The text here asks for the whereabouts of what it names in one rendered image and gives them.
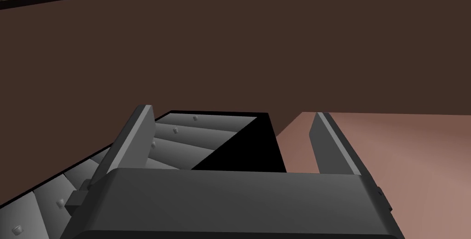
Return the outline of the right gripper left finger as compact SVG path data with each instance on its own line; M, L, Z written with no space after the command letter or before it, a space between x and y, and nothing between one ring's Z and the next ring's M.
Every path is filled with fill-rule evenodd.
M155 134L152 105L138 105L105 154L89 184L117 168L143 168Z

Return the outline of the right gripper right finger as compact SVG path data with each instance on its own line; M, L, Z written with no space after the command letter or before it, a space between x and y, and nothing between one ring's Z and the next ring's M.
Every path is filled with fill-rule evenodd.
M320 174L361 175L326 114L315 114L309 138Z

